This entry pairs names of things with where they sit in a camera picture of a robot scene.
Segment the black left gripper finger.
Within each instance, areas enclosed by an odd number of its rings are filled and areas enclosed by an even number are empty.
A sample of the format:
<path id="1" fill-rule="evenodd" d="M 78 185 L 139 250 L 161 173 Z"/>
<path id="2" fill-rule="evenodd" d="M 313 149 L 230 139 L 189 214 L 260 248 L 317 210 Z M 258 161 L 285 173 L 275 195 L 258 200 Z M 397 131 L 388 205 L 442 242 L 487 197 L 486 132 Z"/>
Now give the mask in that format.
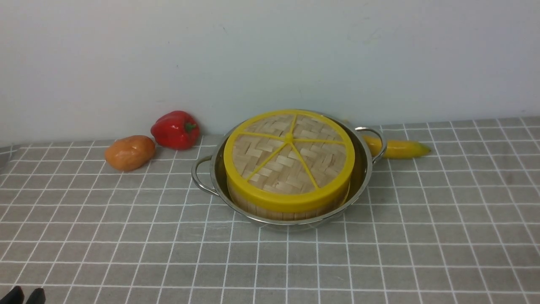
<path id="1" fill-rule="evenodd" d="M 19 285 L 11 289 L 3 298 L 0 299 L 0 304 L 23 304 L 24 292 Z"/>
<path id="2" fill-rule="evenodd" d="M 46 302 L 46 293 L 43 288 L 36 288 L 28 296 L 25 304 L 45 304 Z"/>

